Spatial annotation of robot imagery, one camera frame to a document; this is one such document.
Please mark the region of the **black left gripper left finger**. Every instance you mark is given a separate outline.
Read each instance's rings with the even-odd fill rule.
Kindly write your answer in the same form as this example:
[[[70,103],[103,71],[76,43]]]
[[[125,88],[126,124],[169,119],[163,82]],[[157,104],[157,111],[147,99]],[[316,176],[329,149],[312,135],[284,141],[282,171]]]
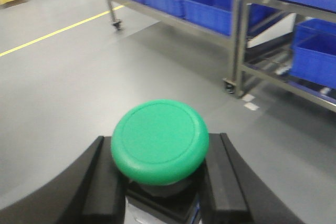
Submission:
[[[127,182],[98,136],[64,171],[1,209],[1,223],[124,223]]]

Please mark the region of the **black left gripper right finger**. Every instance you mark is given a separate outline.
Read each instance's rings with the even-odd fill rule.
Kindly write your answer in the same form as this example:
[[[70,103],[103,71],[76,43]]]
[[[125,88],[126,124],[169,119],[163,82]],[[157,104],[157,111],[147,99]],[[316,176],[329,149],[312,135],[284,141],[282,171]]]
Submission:
[[[201,185],[203,223],[301,223],[225,133],[209,135]]]

